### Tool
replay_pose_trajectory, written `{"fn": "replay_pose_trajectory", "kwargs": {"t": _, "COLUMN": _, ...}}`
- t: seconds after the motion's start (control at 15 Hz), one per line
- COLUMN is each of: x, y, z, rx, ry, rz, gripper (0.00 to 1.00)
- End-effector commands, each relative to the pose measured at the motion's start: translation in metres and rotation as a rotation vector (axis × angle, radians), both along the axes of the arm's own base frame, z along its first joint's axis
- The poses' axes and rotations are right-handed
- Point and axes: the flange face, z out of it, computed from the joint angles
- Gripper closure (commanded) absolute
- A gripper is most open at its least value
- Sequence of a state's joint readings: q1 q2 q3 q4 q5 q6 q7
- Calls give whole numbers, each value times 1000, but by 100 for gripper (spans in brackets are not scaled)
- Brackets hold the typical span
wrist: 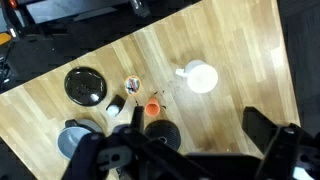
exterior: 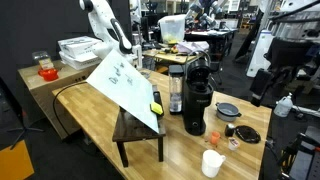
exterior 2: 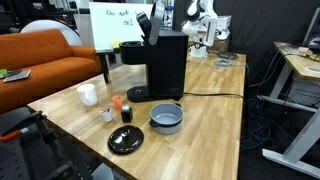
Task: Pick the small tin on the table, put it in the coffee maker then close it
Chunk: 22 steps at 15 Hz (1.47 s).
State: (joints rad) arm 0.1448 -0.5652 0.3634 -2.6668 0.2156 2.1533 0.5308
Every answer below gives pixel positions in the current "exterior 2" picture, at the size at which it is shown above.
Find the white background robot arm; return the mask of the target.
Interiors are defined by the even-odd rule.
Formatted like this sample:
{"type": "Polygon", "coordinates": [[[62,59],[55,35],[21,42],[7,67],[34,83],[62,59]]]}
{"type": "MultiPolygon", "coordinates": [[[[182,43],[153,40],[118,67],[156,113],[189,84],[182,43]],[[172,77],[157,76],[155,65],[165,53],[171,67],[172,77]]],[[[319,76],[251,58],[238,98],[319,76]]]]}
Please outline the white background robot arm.
{"type": "Polygon", "coordinates": [[[187,9],[187,22],[182,31],[193,41],[190,55],[205,58],[207,48],[215,40],[225,40],[229,37],[231,15],[218,16],[213,9],[214,0],[191,0],[187,9]]]}

